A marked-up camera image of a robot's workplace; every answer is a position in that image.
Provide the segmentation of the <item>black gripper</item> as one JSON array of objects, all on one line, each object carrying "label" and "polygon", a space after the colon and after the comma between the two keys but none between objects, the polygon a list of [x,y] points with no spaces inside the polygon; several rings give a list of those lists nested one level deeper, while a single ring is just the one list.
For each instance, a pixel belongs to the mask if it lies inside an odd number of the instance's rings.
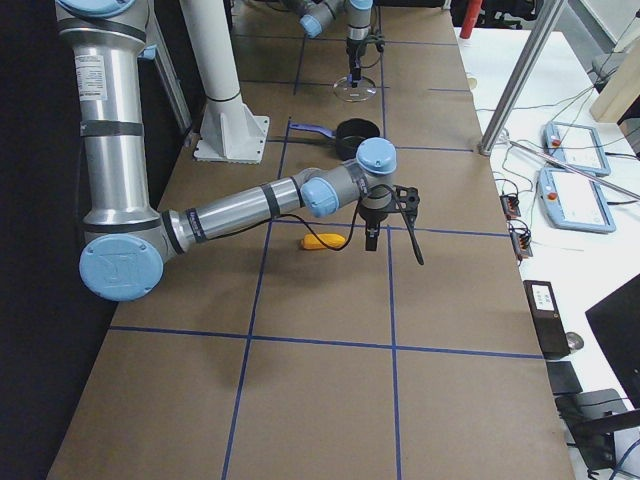
[{"label": "black gripper", "polygon": [[350,86],[357,88],[361,81],[361,58],[366,54],[368,38],[346,39],[346,53],[350,67]]},{"label": "black gripper", "polygon": [[395,212],[395,202],[389,192],[365,197],[358,207],[358,214],[364,220],[365,250],[375,252],[378,247],[379,226],[391,213]]}]

